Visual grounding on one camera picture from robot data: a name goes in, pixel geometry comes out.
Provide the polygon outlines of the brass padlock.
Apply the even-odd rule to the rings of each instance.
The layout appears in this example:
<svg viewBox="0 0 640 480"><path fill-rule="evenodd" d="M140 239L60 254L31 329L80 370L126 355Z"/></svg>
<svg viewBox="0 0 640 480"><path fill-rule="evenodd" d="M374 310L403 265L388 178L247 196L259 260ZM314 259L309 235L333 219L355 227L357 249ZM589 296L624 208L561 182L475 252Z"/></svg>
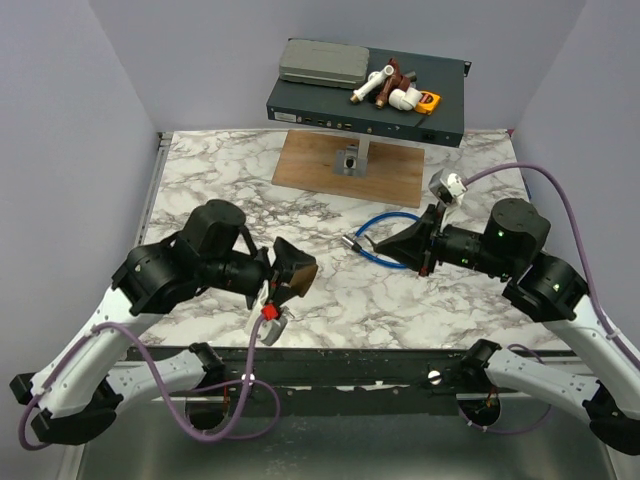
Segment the brass padlock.
<svg viewBox="0 0 640 480"><path fill-rule="evenodd" d="M313 284L318 272L318 265L306 265L297 269L289 282L296 296L304 297Z"/></svg>

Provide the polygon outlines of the wooden base board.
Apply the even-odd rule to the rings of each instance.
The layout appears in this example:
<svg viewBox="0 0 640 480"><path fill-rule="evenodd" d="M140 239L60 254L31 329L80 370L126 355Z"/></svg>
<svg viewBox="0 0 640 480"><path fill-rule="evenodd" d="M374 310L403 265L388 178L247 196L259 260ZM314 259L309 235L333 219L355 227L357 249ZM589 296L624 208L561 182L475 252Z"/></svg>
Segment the wooden base board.
<svg viewBox="0 0 640 480"><path fill-rule="evenodd" d="M272 177L277 186L417 208L422 198L424 150L372 141L362 176L336 173L343 154L358 141L291 130Z"/></svg>

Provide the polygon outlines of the white pvc elbow fitting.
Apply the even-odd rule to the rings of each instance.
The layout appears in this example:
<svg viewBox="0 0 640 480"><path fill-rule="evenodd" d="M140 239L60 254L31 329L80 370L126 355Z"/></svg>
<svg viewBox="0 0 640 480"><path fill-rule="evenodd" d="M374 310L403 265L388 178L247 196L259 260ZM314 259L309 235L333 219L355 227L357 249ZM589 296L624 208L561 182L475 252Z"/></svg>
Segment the white pvc elbow fitting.
<svg viewBox="0 0 640 480"><path fill-rule="evenodd" d="M388 104L400 111L411 111L420 103L422 97L423 94L413 87L406 90L396 88L389 94Z"/></svg>

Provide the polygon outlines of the blue cable lock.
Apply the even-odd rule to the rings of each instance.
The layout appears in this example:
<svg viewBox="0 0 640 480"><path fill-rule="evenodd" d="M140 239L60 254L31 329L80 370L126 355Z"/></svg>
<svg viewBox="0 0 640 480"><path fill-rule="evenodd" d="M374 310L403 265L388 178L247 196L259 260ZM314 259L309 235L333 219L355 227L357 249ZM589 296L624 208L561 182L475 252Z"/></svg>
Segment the blue cable lock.
<svg viewBox="0 0 640 480"><path fill-rule="evenodd" d="M404 219L410 219L413 221L418 221L419 217L416 214L413 213L408 213L408 212L400 212L400 211L392 211L392 212L385 212L382 214L379 214L375 217L373 217L372 219L368 220L366 223L364 223L356 232L354 237L350 237L349 235L343 235L340 239L341 243L349 250L355 252L356 254L359 254L361 257L365 258L366 260L377 264L379 266L388 268L388 269L393 269L393 270L406 270L407 267L399 262L394 262L394 261L388 261L388 260L384 260L381 259L375 255L373 255L372 253L368 252L366 249L364 249L358 242L357 239L361 238L361 237L365 237L365 232L371 228L372 226L387 220L387 219L391 219L391 218L404 218Z"/></svg>

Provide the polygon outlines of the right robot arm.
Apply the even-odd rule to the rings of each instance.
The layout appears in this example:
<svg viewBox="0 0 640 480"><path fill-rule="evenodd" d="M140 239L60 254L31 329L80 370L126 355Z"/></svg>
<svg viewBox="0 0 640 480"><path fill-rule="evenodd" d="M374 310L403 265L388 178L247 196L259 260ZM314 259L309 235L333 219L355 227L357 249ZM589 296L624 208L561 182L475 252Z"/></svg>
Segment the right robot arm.
<svg viewBox="0 0 640 480"><path fill-rule="evenodd" d="M446 207L429 206L411 226L374 245L420 276L451 264L497 278L510 304L561 338L591 370L581 377L480 340L465 354L460 379L469 390L526 393L585 422L607 446L639 453L639 372L598 319L587 282L544 252L550 223L527 201L494 204L483 232L443 225Z"/></svg>

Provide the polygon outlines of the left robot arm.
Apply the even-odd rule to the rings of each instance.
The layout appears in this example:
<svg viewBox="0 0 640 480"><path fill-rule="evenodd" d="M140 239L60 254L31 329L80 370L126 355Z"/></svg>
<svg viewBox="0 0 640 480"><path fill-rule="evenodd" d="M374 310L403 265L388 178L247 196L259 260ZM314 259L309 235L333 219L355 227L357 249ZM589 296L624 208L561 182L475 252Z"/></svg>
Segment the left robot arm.
<svg viewBox="0 0 640 480"><path fill-rule="evenodd" d="M184 416L177 423L203 443L235 439L250 391L259 383L253 351L246 354L245 372L234 379L226 377L222 360L206 343L119 373L114 366L178 304L210 289L242 295L250 312L250 345L273 344L288 322L286 303L307 293L317 271L313 256L283 238L257 247L244 212L234 204L213 199L196 207L181 230L129 252L91 317L54 360L11 380L25 408L20 445L28 451L82 445L135 403L182 392L209 395L230 385L240 393L223 427L198 428Z"/></svg>

